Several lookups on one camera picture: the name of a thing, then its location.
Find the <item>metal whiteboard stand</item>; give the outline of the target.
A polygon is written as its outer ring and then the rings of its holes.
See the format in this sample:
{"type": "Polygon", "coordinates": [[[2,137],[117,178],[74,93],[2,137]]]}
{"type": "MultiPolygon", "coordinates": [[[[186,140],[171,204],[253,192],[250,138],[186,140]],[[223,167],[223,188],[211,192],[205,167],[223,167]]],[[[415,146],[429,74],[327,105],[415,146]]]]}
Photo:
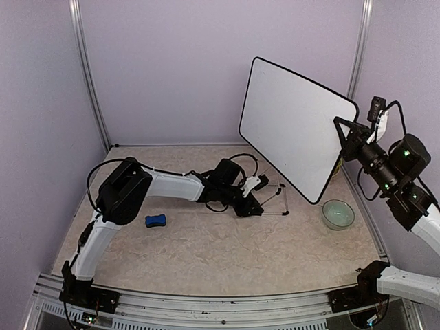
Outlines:
{"type": "Polygon", "coordinates": [[[263,208],[263,216],[285,217],[289,214],[287,188],[283,178],[275,171],[267,169],[262,175],[268,178],[268,184],[255,192],[263,208]]]}

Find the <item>white whiteboard with black frame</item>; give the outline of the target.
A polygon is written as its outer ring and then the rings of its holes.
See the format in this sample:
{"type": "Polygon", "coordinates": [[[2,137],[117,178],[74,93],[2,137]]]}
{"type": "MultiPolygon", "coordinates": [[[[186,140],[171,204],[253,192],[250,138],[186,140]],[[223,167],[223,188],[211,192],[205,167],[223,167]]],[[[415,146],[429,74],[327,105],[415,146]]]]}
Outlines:
{"type": "Polygon", "coordinates": [[[336,117],[356,122],[346,96],[261,57],[252,60],[239,135],[310,204],[317,204],[340,159],[336,117]]]}

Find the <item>blue whiteboard eraser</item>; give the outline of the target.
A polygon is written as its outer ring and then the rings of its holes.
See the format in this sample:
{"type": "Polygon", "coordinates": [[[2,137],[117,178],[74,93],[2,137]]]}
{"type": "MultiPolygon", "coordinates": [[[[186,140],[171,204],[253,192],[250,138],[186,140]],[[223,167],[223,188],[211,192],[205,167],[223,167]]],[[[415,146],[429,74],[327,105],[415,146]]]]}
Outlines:
{"type": "Polygon", "coordinates": [[[164,227],[166,226],[166,215],[159,214],[145,217],[145,225],[147,228],[164,227]]]}

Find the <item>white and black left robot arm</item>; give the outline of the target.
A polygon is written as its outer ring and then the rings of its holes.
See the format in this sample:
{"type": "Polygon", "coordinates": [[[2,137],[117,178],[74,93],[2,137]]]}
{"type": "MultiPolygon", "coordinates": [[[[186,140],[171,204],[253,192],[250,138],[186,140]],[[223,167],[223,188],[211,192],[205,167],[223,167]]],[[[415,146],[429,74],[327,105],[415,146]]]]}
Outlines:
{"type": "Polygon", "coordinates": [[[247,176],[232,158],[222,159],[204,173],[173,173],[140,163],[134,157],[117,159],[118,167],[98,189],[91,221],[82,231],[74,255],[62,267],[60,301],[86,309],[114,313],[119,293],[92,285],[97,265],[123,226],[138,216],[147,197],[184,199],[196,203],[219,202],[233,208],[238,217],[263,214],[252,194],[266,186],[266,176],[247,176]]]}

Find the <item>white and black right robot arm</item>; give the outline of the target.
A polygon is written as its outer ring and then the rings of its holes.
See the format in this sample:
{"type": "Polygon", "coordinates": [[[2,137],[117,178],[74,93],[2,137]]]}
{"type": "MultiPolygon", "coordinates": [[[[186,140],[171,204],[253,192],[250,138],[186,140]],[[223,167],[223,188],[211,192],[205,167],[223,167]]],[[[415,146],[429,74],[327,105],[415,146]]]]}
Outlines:
{"type": "MultiPolygon", "coordinates": [[[[377,142],[369,141],[371,132],[367,126],[340,117],[334,118],[333,123],[344,160],[361,163],[364,172],[378,185],[380,197],[395,220],[438,252],[439,209],[435,199],[415,183],[431,160],[421,140],[407,133],[387,153],[377,142]]],[[[373,261],[361,269],[351,293],[358,305],[393,295],[439,308],[438,278],[407,272],[383,261],[373,261]]]]}

